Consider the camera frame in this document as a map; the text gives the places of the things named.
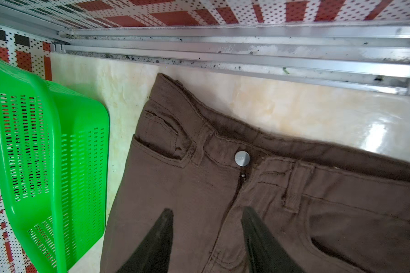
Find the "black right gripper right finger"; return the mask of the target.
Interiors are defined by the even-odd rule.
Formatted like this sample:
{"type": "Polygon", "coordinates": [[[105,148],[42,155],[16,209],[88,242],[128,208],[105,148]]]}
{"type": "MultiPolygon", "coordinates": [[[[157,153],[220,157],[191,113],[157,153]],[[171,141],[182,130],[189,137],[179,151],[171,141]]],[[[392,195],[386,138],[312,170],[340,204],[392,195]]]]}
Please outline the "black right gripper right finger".
{"type": "Polygon", "coordinates": [[[251,273],[302,273],[251,207],[243,209],[241,224],[251,273]]]}

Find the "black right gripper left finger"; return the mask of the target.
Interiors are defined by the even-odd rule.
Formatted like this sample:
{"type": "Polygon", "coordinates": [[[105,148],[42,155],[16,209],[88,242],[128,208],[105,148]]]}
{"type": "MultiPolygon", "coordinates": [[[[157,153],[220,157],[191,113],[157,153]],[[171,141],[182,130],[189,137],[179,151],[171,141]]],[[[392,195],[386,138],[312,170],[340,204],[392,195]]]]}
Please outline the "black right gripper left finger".
{"type": "Polygon", "coordinates": [[[174,213],[165,208],[119,273],[167,273],[173,244],[174,213]]]}

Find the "brown trousers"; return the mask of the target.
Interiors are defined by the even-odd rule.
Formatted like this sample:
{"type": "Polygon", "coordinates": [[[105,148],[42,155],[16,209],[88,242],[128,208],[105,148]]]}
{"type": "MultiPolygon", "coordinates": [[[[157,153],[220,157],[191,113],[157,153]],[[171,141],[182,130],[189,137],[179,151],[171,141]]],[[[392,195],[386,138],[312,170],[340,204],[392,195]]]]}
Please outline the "brown trousers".
{"type": "Polygon", "coordinates": [[[101,272],[119,270],[169,208],[171,273],[246,273],[245,207],[308,273],[410,273],[410,163],[262,132],[158,74],[110,210],[101,272]]]}

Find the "green plastic basket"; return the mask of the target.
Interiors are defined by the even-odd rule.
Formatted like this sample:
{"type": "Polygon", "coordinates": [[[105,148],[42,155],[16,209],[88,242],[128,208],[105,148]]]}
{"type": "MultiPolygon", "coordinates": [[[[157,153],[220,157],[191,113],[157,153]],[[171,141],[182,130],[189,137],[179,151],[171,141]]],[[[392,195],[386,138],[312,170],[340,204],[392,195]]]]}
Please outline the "green plastic basket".
{"type": "Polygon", "coordinates": [[[66,273],[102,237],[105,106],[0,59],[0,190],[10,226],[40,273],[66,273]]]}

